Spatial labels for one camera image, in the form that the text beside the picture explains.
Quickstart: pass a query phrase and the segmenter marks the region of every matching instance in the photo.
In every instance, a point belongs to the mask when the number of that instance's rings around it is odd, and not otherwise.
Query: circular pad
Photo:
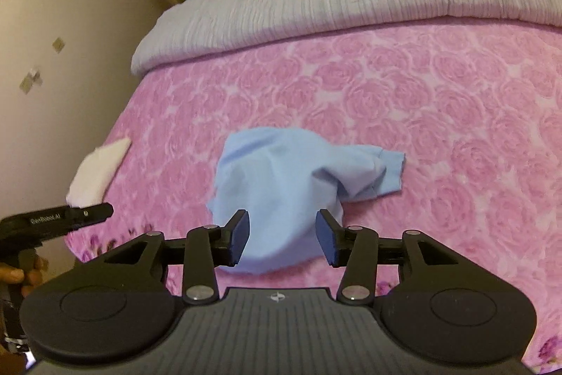
[[[107,286],[86,286],[63,297],[61,309],[77,321],[108,319],[127,305],[127,296]]]
[[[477,326],[494,317],[496,304],[484,293],[459,288],[435,294],[431,310],[446,323]]]
[[[32,351],[61,363],[105,364],[140,353],[171,326],[175,303],[133,265],[99,265],[47,282],[22,304]]]
[[[516,288],[488,286],[483,292],[406,281],[384,296],[381,318],[404,348],[441,363],[521,359],[535,330],[535,310]]]

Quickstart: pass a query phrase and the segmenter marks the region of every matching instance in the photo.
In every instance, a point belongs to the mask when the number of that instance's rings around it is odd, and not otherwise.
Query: handheld device
[[[0,221],[0,262],[23,271],[32,270],[35,249],[43,242],[103,222],[112,214],[113,207],[102,203],[87,208],[46,208],[6,217]],[[0,319],[11,353],[29,351],[19,319],[23,299],[20,284],[0,283]]]
[[[420,231],[401,239],[342,228],[325,209],[316,236],[333,267],[327,288],[228,288],[248,213],[186,238],[149,232],[37,288],[21,323],[38,359],[32,375],[365,374],[527,375],[521,362],[536,313],[517,288]],[[182,296],[165,287],[183,264]],[[400,283],[375,296],[379,264]]]

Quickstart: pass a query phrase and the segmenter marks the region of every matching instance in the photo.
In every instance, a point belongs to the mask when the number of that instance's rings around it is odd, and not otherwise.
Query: metal screw
[[[342,294],[345,298],[350,300],[363,300],[369,297],[371,293],[364,286],[354,284],[353,286],[344,288]]]
[[[185,291],[185,295],[191,300],[205,300],[212,297],[214,294],[215,290],[204,284],[192,286]]]

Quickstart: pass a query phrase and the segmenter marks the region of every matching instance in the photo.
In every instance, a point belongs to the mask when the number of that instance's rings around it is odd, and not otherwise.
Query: white towel
[[[70,184],[66,203],[71,207],[102,203],[103,195],[130,146],[131,139],[125,137],[88,154]]]

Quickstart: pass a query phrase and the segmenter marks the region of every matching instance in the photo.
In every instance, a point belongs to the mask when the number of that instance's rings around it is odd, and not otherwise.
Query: bed
[[[524,362],[562,367],[560,26],[562,0],[188,0],[133,58],[145,76],[107,139],[132,140],[106,194],[115,214],[67,244],[88,261],[146,231],[210,223],[215,167],[241,129],[400,150],[403,190],[347,205],[344,225],[420,229],[520,288],[538,313]],[[222,291],[334,293],[341,275],[324,259],[217,272]],[[378,294],[396,283],[379,268]]]

